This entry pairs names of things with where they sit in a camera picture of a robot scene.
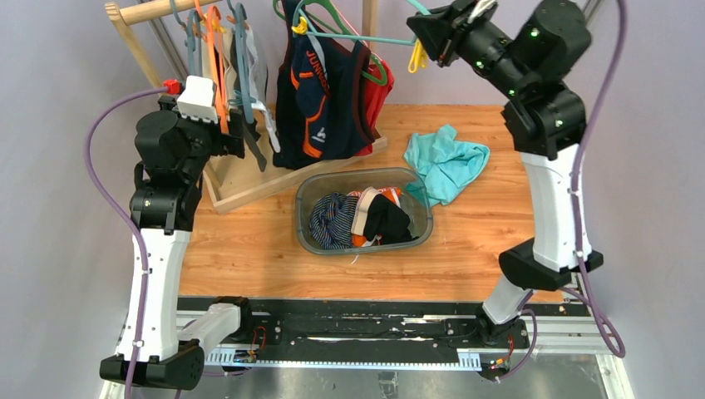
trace red garment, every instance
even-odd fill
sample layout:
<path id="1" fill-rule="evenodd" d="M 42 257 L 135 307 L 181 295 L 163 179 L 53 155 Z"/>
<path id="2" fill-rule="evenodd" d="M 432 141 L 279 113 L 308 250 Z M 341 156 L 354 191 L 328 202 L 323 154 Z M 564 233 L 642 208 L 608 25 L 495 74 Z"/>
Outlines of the red garment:
<path id="1" fill-rule="evenodd" d="M 379 112 L 382 110 L 384 101 L 387 99 L 387 95 L 392 91 L 394 87 L 394 75 L 392 74 L 392 69 L 387 65 L 386 62 L 382 62 L 382 67 L 387 72 L 387 84 L 380 86 L 377 83 L 365 79 L 362 84 L 362 88 L 365 91 L 365 116 L 367 117 L 367 123 L 370 125 L 370 130 L 374 131 L 374 127 L 377 124 L 377 117 Z M 377 79 L 382 79 L 382 73 L 376 65 L 369 67 L 368 73 Z M 361 149 L 355 156 L 370 155 L 372 153 L 372 145 Z"/>

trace white wall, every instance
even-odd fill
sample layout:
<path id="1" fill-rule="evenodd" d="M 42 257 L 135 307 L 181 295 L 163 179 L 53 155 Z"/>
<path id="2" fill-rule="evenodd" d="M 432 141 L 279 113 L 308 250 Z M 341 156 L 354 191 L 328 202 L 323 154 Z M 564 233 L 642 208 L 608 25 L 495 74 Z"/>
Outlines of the white wall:
<path id="1" fill-rule="evenodd" d="M 451 0 L 421 0 L 426 8 L 447 5 Z M 497 27 L 510 37 L 519 31 L 529 18 L 540 0 L 500 0 L 499 8 L 492 18 Z M 587 0 L 578 0 L 582 7 Z M 272 9 L 270 0 L 241 0 L 247 11 L 250 25 L 262 39 L 264 52 L 269 66 L 269 103 L 276 98 L 276 76 L 286 51 L 287 32 L 284 21 L 279 19 Z M 362 2 L 336 1 L 338 9 L 356 27 L 362 30 Z M 382 0 L 379 3 L 377 36 L 411 39 L 412 31 L 407 27 L 407 17 L 414 15 L 416 9 L 404 0 Z M 227 4 L 219 2 L 221 12 L 229 13 Z M 319 6 L 308 7 L 311 13 L 325 18 L 325 11 Z M 185 21 L 187 12 L 182 12 Z M 184 31 L 169 16 L 164 18 L 170 35 L 177 47 L 185 54 Z M 378 43 L 376 53 L 391 67 L 394 77 L 394 89 L 387 98 L 388 104 L 502 104 L 506 99 L 486 81 L 480 79 L 462 60 L 448 68 L 439 68 L 430 63 L 427 69 L 412 75 L 407 71 L 412 47 Z"/>
<path id="2" fill-rule="evenodd" d="M 2 398 L 97 397 L 99 362 L 127 312 L 130 233 L 93 188 L 81 148 L 104 108 L 149 85 L 103 3 L 3 4 Z M 149 27 L 137 31 L 171 74 Z M 134 126 L 154 100 L 121 108 L 94 140 L 97 173 L 121 204 L 133 192 Z"/>
<path id="3" fill-rule="evenodd" d="M 629 1 L 629 36 L 585 161 L 599 303 L 627 343 L 639 399 L 703 397 L 705 56 L 700 2 Z M 605 0 L 569 82 L 590 105 L 613 50 Z"/>

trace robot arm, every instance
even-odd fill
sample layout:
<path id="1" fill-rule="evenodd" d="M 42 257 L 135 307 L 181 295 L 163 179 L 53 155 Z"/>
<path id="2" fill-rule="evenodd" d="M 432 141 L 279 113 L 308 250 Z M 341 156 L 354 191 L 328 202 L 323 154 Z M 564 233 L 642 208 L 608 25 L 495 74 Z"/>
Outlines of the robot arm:
<path id="1" fill-rule="evenodd" d="M 591 41 L 573 2 L 543 0 L 514 40 L 490 21 L 496 8 L 496 0 L 455 0 L 407 20 L 440 67 L 462 58 L 507 97 L 502 115 L 529 177 L 535 237 L 500 255 L 503 276 L 478 314 L 486 342 L 517 319 L 533 290 L 555 291 L 577 266 L 569 173 L 586 122 L 563 78 Z M 589 270 L 603 263 L 587 234 L 583 248 Z"/>
<path id="2" fill-rule="evenodd" d="M 251 329 L 252 311 L 246 298 L 219 298 L 204 316 L 180 332 L 176 330 L 181 264 L 201 199 L 203 170 L 212 155 L 233 153 L 241 145 L 238 138 L 222 135 L 214 123 L 213 87 L 210 79 L 189 76 L 178 100 L 162 97 L 161 109 L 137 123 L 135 146 L 142 162 L 135 167 L 136 192 L 130 211 L 145 240 L 149 284 L 143 295 L 144 273 L 134 240 L 135 271 L 125 332 L 116 355 L 101 362 L 103 379 L 125 382 L 127 365 L 137 346 L 135 385 L 193 389 L 200 380 L 205 355 L 225 337 Z M 237 124 L 240 117 L 231 115 L 230 122 Z M 138 320 L 141 307 L 144 317 Z M 137 323 L 143 323 L 139 341 Z"/>

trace navy sports jersey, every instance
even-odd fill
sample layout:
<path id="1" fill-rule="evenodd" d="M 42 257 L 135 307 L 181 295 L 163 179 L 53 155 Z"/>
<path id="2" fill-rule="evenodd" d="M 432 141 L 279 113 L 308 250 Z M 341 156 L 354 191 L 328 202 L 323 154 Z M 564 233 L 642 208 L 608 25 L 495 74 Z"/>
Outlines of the navy sports jersey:
<path id="1" fill-rule="evenodd" d="M 298 0 L 282 4 L 288 45 L 277 78 L 282 150 L 273 163 L 299 169 L 319 160 L 350 158 L 374 141 L 362 92 L 370 50 L 360 42 L 350 52 L 331 38 L 292 37 Z"/>

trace orange hanger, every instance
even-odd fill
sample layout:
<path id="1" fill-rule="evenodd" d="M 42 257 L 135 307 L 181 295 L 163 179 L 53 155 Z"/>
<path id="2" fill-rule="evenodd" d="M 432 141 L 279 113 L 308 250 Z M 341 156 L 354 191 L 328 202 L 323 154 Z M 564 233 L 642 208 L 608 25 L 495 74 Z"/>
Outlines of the orange hanger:
<path id="1" fill-rule="evenodd" d="M 207 37 L 205 38 L 205 43 L 206 46 L 208 47 L 208 59 L 209 59 L 209 64 L 210 64 L 210 77 L 213 79 L 215 82 L 215 111 L 218 113 L 218 116 L 220 117 L 220 131 L 225 134 L 230 133 L 230 129 L 228 127 L 228 112 L 225 109 L 225 104 L 227 101 L 224 101 L 224 98 L 227 98 L 227 93 L 223 90 L 223 85 L 225 83 L 225 73 L 224 73 L 224 64 L 223 64 L 223 39 L 222 36 L 220 36 L 220 52 L 219 52 L 219 60 L 220 60 L 220 69 L 215 65 L 215 33 L 214 33 L 214 26 L 220 27 L 220 10 L 216 6 L 210 6 L 208 9 L 208 15 L 203 14 L 203 10 L 201 10 L 200 7 L 200 2 L 199 0 L 194 0 L 194 5 L 196 12 L 199 14 L 201 18 L 205 21 L 205 29 L 208 33 Z"/>
<path id="2" fill-rule="evenodd" d="M 225 128 L 227 129 L 227 125 L 228 125 L 228 123 L 227 123 L 228 85 L 225 82 L 225 55 L 224 55 L 225 44 L 223 41 L 223 30 L 220 28 L 220 20 L 219 19 L 215 20 L 213 25 L 214 25 L 213 29 L 218 33 L 217 35 L 214 33 L 214 39 L 215 39 L 215 45 L 217 46 L 217 49 L 218 49 L 219 66 L 220 66 L 220 68 L 218 70 L 218 73 L 219 73 L 218 78 L 220 80 L 220 85 L 219 85 L 219 87 L 220 87 L 220 101 L 223 105 L 224 113 L 226 115 L 226 118 L 225 118 L 226 127 Z"/>

